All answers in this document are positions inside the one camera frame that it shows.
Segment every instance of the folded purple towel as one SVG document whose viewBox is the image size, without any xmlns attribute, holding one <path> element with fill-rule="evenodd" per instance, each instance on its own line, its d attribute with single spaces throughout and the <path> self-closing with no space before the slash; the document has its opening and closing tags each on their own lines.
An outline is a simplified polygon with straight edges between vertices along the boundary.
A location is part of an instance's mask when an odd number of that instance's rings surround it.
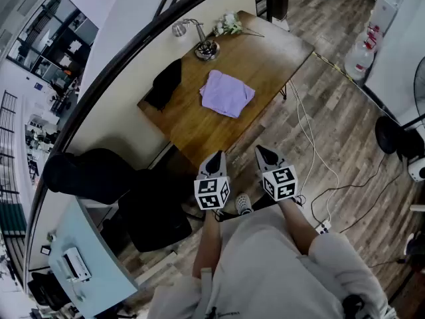
<svg viewBox="0 0 425 319">
<path fill-rule="evenodd" d="M 207 83 L 199 90 L 202 106 L 219 114 L 237 118 L 254 97 L 255 90 L 239 79 L 211 70 Z"/>
</svg>

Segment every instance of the white cable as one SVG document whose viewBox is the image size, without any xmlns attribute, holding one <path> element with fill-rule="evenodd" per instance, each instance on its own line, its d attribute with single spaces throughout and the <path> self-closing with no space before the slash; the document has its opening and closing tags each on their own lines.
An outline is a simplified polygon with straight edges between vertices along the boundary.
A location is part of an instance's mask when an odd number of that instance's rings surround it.
<svg viewBox="0 0 425 319">
<path fill-rule="evenodd" d="M 329 210 L 329 200 L 332 198 L 332 196 L 333 196 L 333 194 L 335 194 L 335 192 L 337 191 L 336 189 L 338 189 L 338 187 L 339 187 L 339 177 L 338 177 L 338 175 L 337 175 L 337 173 L 335 173 L 327 164 L 326 164 L 326 162 L 323 160 L 323 158 L 319 155 L 319 153 L 317 152 L 317 150 L 316 150 L 316 146 L 315 146 L 315 142 L 314 142 L 314 136 L 313 136 L 313 131 L 312 131 L 312 129 L 311 129 L 311 126 L 310 126 L 310 122 L 309 122 L 309 120 L 308 120 L 308 117 L 307 117 L 307 112 L 305 111 L 305 108 L 304 108 L 304 105 L 303 105 L 303 102 L 301 101 L 301 98 L 299 97 L 299 94 L 298 94 L 298 91 L 297 91 L 297 88 L 295 87 L 295 85 L 294 85 L 294 83 L 292 82 L 292 80 L 290 79 L 290 85 L 291 85 L 291 89 L 292 89 L 292 92 L 294 93 L 294 96 L 295 96 L 295 98 L 296 98 L 296 100 L 297 100 L 297 115 L 298 115 L 298 123 L 299 123 L 299 126 L 301 127 L 301 130 L 303 131 L 303 133 L 304 133 L 304 135 L 306 136 L 306 138 L 308 139 L 308 141 L 310 142 L 310 144 L 313 146 L 313 150 L 314 150 L 314 153 L 315 154 L 317 154 L 317 156 L 318 156 L 318 158 L 323 162 L 323 164 L 325 165 L 325 167 L 329 170 L 329 171 L 331 171 L 335 176 L 336 176 L 336 178 L 337 178 L 337 187 L 335 188 L 335 190 L 331 193 L 331 195 L 327 198 L 327 201 L 326 201 L 326 210 L 327 210 L 327 213 L 328 213 L 328 215 L 329 215 L 329 222 L 331 222 L 331 220 L 332 220 L 332 214 L 331 214 L 331 212 L 330 212 L 330 210 Z M 308 127 L 309 127 L 309 130 L 310 130 L 310 134 L 311 134 L 311 139 L 312 139 L 312 141 L 309 139 L 309 137 L 307 136 L 307 133 L 305 132 L 305 130 L 304 130 L 304 128 L 302 127 L 302 125 L 301 125 L 301 120 L 300 120 L 300 118 L 299 118 L 299 108 L 298 108 L 298 105 L 299 105 L 299 103 L 301 104 L 301 107 L 303 108 L 303 112 L 304 112 L 304 115 L 305 115 L 305 119 L 307 120 L 307 125 L 308 125 Z M 307 174 L 307 177 L 306 177 L 306 179 L 305 179 L 305 181 L 304 181 L 304 183 L 303 183 L 303 186 L 301 187 L 301 190 L 304 188 L 304 185 L 305 185 L 305 183 L 307 182 L 307 179 L 308 179 L 308 177 L 309 177 L 309 175 L 310 175 L 310 172 L 311 172 L 311 169 L 313 168 L 313 163 L 314 163 L 314 157 L 313 157 L 313 162 L 312 162 L 312 164 L 311 164 L 311 167 L 310 167 L 310 170 L 309 170 L 309 172 L 308 172 L 308 174 Z"/>
</svg>

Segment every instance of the wooden floor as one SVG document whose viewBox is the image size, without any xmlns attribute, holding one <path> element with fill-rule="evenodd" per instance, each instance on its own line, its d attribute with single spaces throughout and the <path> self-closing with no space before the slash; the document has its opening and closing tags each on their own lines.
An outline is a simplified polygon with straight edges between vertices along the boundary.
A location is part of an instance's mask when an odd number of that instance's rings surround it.
<svg viewBox="0 0 425 319">
<path fill-rule="evenodd" d="M 371 0 L 290 0 L 288 23 L 291 32 L 315 46 L 315 51 L 343 67 L 343 59 L 357 34 L 363 29 L 374 2 Z M 329 202 L 332 229 L 348 227 L 375 202 L 383 187 L 403 170 L 398 158 L 384 157 L 375 140 L 375 121 L 380 110 L 351 82 L 316 56 L 311 55 L 293 77 L 303 100 L 315 138 L 318 153 L 339 176 L 340 185 L 361 184 L 373 175 L 383 158 L 376 177 L 364 188 L 338 191 Z M 297 116 L 294 95 L 288 87 L 288 99 L 278 94 L 263 115 L 253 123 L 227 155 L 233 197 L 241 191 L 252 201 L 263 194 L 259 185 L 254 146 L 264 144 L 279 148 L 296 166 L 303 181 L 311 165 L 313 149 L 305 138 Z M 307 129 L 300 108 L 301 123 Z M 305 216 L 312 219 L 310 205 L 314 197 L 335 187 L 335 176 L 316 157 L 313 170 L 304 187 L 307 202 Z M 421 215 L 408 208 L 421 184 L 415 184 L 404 169 L 402 175 L 381 195 L 373 210 L 352 229 L 345 232 L 369 266 L 397 259 L 405 240 L 421 223 Z M 327 196 L 314 203 L 317 218 L 327 216 Z M 185 207 L 194 207 L 193 203 Z M 229 211 L 233 202 L 226 206 Z M 158 284 L 172 284 L 182 274 L 190 274 L 201 227 L 192 221 L 194 234 L 174 247 L 177 262 L 164 268 L 145 284 L 145 289 L 126 300 L 135 311 L 147 310 Z M 120 255 L 127 269 L 137 277 L 169 253 L 169 249 L 138 253 L 133 245 Z M 399 287 L 409 268 L 383 265 L 373 268 L 388 296 Z"/>
</svg>

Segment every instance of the white flower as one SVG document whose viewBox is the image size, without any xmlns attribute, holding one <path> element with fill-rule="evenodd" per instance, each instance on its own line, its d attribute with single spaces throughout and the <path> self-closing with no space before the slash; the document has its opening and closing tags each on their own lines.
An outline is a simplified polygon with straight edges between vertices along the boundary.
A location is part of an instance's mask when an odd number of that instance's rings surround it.
<svg viewBox="0 0 425 319">
<path fill-rule="evenodd" d="M 233 14 L 226 14 L 224 17 L 226 19 L 226 22 L 231 25 L 234 23 L 234 15 Z"/>
</svg>

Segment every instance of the power strip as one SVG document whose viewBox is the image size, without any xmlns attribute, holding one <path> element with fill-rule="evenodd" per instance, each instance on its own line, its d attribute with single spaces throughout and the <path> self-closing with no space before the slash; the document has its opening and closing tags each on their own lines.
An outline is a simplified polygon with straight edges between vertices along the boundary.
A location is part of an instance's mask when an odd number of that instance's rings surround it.
<svg viewBox="0 0 425 319">
<path fill-rule="evenodd" d="M 331 228 L 331 223 L 329 220 L 324 220 L 321 224 L 319 224 L 315 229 L 319 234 L 328 233 Z"/>
</svg>

